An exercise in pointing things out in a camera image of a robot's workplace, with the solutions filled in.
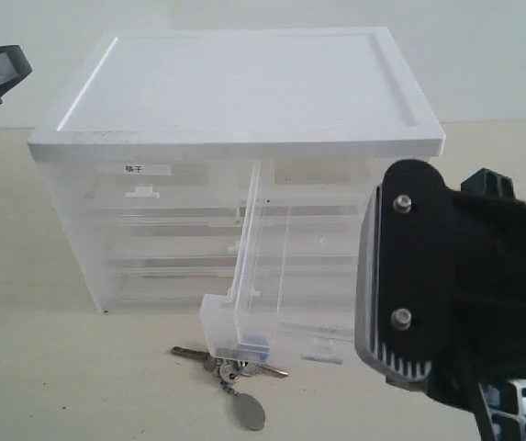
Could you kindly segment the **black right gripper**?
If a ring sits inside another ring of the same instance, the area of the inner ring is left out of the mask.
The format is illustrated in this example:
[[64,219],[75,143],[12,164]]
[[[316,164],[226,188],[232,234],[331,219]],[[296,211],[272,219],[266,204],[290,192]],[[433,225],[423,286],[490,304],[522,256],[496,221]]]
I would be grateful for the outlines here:
[[473,415],[482,440],[526,440],[526,364],[473,367]]

